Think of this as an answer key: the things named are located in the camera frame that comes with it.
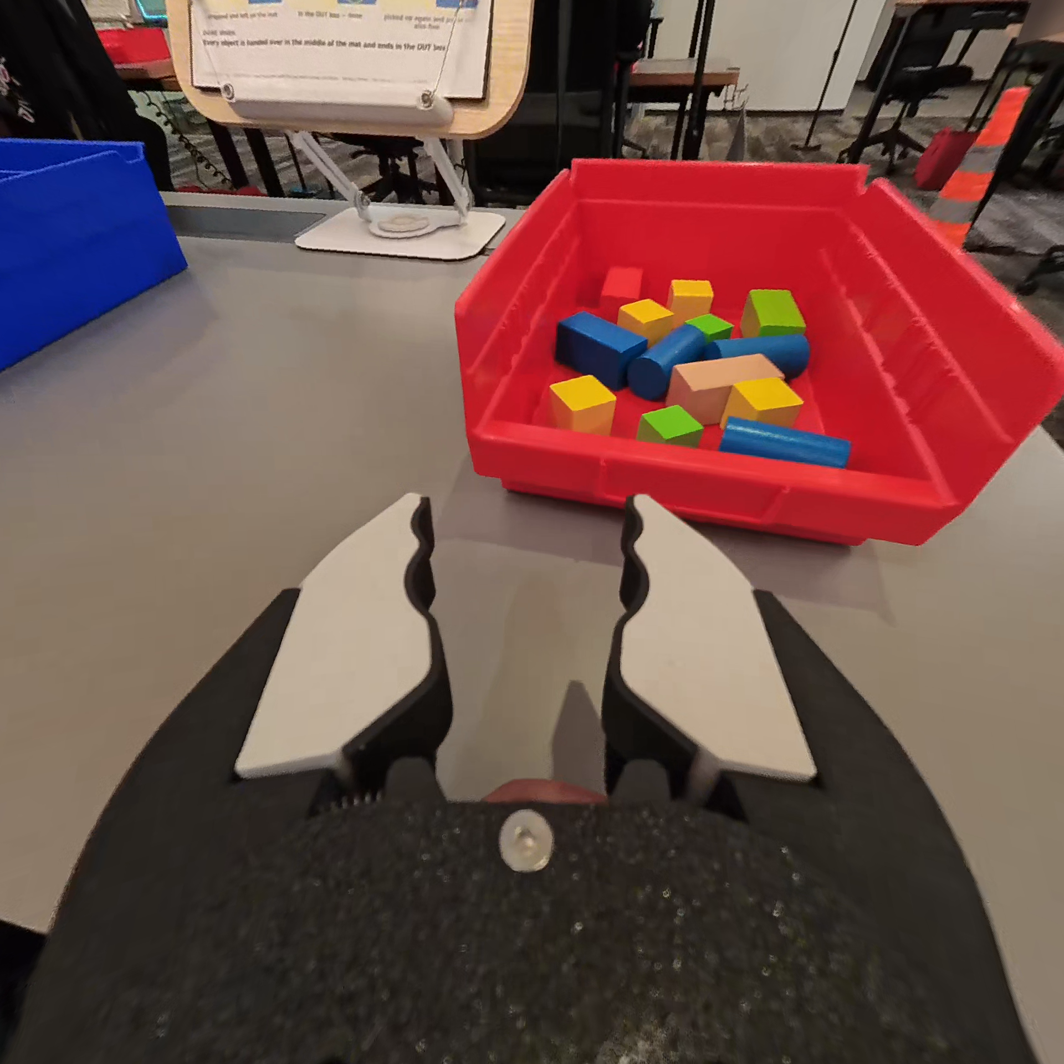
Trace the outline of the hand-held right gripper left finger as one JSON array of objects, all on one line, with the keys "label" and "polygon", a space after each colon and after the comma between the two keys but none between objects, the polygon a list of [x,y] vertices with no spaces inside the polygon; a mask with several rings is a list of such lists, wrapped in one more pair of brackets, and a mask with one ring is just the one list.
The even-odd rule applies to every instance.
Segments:
[{"label": "hand-held right gripper left finger", "polygon": [[303,578],[235,774],[382,777],[433,760],[454,716],[436,596],[432,501],[404,494]]}]

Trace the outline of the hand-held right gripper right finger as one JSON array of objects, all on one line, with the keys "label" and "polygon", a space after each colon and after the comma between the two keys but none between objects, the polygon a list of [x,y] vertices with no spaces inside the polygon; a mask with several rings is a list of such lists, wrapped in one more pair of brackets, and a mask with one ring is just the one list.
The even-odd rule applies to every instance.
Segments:
[{"label": "hand-held right gripper right finger", "polygon": [[755,588],[713,541],[649,494],[624,504],[622,612],[601,704],[617,766],[653,761],[673,787],[724,772],[818,775]]}]

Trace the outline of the blue wooden cylinder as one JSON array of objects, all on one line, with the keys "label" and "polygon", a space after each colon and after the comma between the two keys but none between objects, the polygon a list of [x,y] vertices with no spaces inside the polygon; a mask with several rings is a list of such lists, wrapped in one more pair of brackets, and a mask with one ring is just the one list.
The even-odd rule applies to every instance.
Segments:
[{"label": "blue wooden cylinder", "polygon": [[825,433],[732,417],[726,420],[719,451],[725,454],[845,470],[849,464],[853,443],[847,439]]},{"label": "blue wooden cylinder", "polygon": [[669,392],[674,369],[704,360],[709,349],[706,333],[699,326],[685,324],[632,359],[627,387],[638,398],[658,402]]},{"label": "blue wooden cylinder", "polygon": [[740,337],[711,341],[706,357],[725,360],[752,355],[764,356],[785,379],[793,380],[808,368],[812,348],[804,333]]}]

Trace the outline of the green wooden cube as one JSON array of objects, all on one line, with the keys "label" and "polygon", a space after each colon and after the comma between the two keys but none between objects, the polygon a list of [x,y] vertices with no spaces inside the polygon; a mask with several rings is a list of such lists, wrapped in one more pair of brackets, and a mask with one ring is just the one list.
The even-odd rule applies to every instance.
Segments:
[{"label": "green wooden cube", "polygon": [[636,440],[641,443],[699,449],[704,429],[703,423],[683,406],[664,406],[642,414]]}]

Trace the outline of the natural wooden block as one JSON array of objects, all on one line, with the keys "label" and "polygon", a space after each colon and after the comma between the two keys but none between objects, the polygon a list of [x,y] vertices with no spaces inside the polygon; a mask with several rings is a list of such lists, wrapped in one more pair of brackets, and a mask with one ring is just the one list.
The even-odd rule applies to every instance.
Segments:
[{"label": "natural wooden block", "polygon": [[786,379],[762,352],[680,363],[672,369],[665,406],[684,409],[703,427],[718,425],[734,386],[762,379]]}]

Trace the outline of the yellow wooden cube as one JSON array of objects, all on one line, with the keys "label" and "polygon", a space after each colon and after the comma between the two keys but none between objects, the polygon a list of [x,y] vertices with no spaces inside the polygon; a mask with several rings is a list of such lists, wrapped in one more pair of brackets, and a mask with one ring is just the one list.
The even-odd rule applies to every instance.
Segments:
[{"label": "yellow wooden cube", "polygon": [[612,435],[618,397],[597,377],[588,375],[554,382],[547,394],[552,428],[606,438]]}]

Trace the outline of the long green wooden block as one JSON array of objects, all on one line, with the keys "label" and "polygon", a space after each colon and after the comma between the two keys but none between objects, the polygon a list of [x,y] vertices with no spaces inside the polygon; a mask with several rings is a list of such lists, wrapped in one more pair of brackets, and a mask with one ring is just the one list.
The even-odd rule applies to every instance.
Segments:
[{"label": "long green wooden block", "polygon": [[743,339],[805,336],[807,322],[792,290],[752,288],[741,322]]}]

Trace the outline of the red wooden block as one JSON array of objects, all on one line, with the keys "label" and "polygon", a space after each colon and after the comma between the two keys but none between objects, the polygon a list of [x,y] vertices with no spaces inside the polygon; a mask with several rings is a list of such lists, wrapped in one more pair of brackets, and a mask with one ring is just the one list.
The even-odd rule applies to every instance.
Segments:
[{"label": "red wooden block", "polygon": [[597,310],[599,317],[617,324],[623,306],[643,298],[644,270],[640,267],[611,266],[600,286]]}]

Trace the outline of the red plastic bin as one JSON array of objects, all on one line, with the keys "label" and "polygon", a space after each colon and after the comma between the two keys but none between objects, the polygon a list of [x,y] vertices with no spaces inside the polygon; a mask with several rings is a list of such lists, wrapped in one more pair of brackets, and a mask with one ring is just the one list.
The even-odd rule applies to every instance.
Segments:
[{"label": "red plastic bin", "polygon": [[[1062,346],[970,255],[865,166],[582,158],[524,213],[456,302],[475,471],[509,490],[820,542],[920,546],[963,514],[1062,398]],[[557,324],[598,307],[613,267],[663,300],[706,279],[736,322],[792,291],[811,363],[801,430],[849,441],[845,470],[558,430]]]}]

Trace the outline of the blue plastic bin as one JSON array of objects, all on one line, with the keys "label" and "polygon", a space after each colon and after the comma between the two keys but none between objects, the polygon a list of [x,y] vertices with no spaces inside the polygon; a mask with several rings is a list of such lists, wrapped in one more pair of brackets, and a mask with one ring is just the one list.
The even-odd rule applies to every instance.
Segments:
[{"label": "blue plastic bin", "polygon": [[2,369],[188,269],[139,141],[2,140]]}]

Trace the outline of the red bag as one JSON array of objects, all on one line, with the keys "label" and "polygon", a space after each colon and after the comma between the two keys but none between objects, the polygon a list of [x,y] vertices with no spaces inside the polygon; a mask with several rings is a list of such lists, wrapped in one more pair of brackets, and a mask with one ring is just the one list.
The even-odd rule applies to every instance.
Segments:
[{"label": "red bag", "polygon": [[923,192],[941,192],[957,172],[978,132],[946,127],[939,130],[922,153],[913,175],[915,187]]}]

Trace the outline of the wooden table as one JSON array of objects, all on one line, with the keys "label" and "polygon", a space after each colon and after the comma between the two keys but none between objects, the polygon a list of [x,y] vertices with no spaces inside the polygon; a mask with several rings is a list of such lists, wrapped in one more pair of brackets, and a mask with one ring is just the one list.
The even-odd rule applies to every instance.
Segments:
[{"label": "wooden table", "polygon": [[703,143],[712,97],[739,86],[741,67],[710,58],[703,66],[695,59],[642,59],[627,76],[627,102],[675,104],[670,158],[698,158]]}]

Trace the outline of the orange striped bar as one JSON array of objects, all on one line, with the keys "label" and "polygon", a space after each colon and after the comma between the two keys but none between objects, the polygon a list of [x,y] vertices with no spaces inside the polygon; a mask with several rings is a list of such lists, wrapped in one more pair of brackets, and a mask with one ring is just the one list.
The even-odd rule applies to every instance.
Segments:
[{"label": "orange striped bar", "polygon": [[1025,112],[1032,89],[1028,85],[1005,90],[990,116],[965,153],[960,164],[945,183],[935,209],[951,224],[970,222],[990,191],[1005,148]]}]

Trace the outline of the clipboard with instruction sheet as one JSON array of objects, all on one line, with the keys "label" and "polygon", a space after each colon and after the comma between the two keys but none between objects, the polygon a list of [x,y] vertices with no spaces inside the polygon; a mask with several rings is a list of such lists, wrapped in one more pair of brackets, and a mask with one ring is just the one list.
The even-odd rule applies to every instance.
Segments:
[{"label": "clipboard with instruction sheet", "polygon": [[167,1],[167,18],[212,122],[480,141],[524,97],[534,3]]}]

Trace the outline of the black office chair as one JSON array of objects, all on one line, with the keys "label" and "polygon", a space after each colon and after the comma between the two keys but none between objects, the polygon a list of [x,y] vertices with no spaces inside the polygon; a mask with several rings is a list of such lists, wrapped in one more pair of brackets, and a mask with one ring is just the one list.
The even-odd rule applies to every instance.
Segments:
[{"label": "black office chair", "polygon": [[836,162],[858,164],[866,151],[877,147],[892,174],[909,155],[924,154],[927,145],[910,136],[904,124],[928,100],[970,85],[975,70],[966,59],[978,35],[1021,26],[1030,7],[1027,1],[895,2],[873,61],[869,110]]}]

